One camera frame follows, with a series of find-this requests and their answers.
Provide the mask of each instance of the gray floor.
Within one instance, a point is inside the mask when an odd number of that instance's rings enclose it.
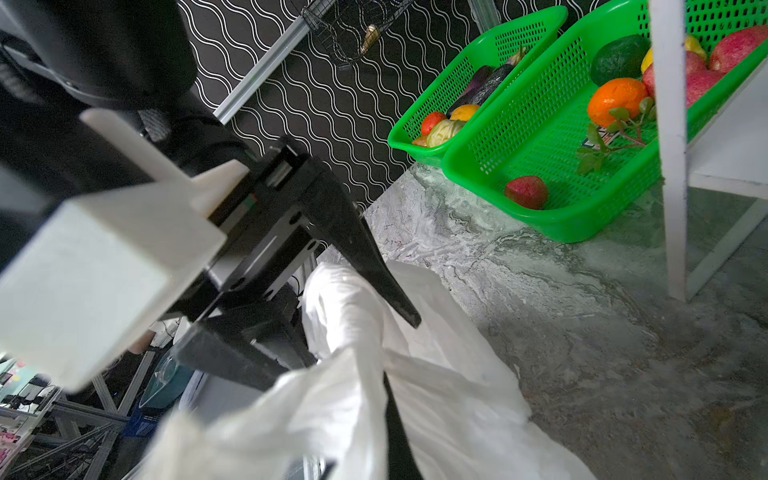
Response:
[[[690,202],[697,262],[750,202]],[[655,187],[564,245],[419,165],[366,214],[385,257],[440,275],[519,370],[533,420],[598,478],[768,478],[768,223],[684,305],[665,293],[662,215]]]

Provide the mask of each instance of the cabbage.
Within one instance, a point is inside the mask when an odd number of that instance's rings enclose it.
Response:
[[[467,122],[460,120],[443,120],[432,129],[427,137],[427,148],[439,147],[451,140]]]

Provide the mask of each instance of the robotic arm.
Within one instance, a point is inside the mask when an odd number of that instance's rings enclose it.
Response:
[[[172,0],[0,0],[0,39],[3,349],[77,388],[178,312],[180,361],[268,388],[286,367],[255,346],[301,350],[283,286],[318,240],[418,326],[322,162],[290,138],[256,158],[189,92]]]

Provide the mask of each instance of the white plastic bag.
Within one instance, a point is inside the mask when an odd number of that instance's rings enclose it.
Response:
[[[387,478],[387,372],[425,480],[593,479],[528,421],[518,379],[431,271],[388,265],[421,313],[413,329],[357,272],[322,264],[303,295],[312,368],[289,372],[253,406],[203,429],[175,413],[146,478],[282,480],[292,460],[336,461],[332,480]]]

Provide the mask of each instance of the green basket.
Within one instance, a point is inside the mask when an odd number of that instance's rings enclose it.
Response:
[[[686,5],[687,30],[707,54],[723,37],[768,20],[768,0],[688,0]],[[583,17],[482,118],[464,127],[462,141],[443,158],[446,177],[553,240],[573,243],[594,236],[661,175],[653,125],[644,129],[644,140],[652,142],[643,150],[612,155],[599,173],[576,174],[575,151],[586,139],[587,105],[598,89],[589,75],[592,58],[617,38],[649,37],[649,21],[646,0],[614,0]],[[767,55],[768,42],[688,110],[690,138]],[[529,210],[504,196],[506,184],[525,175],[538,175],[548,185],[546,210]]]
[[[421,137],[422,122],[435,111],[445,112],[461,96],[472,75],[483,65],[498,67],[522,46],[532,47],[523,61],[496,88],[491,97],[475,113],[472,121],[482,118],[483,111],[493,103],[507,86],[518,77],[558,36],[558,29],[568,16],[563,6],[545,8],[488,30],[467,45],[445,70],[432,82],[406,114],[389,132],[389,146],[408,152],[414,160],[431,167],[440,162],[451,143],[461,138],[461,132],[450,141],[434,148],[411,144]]]

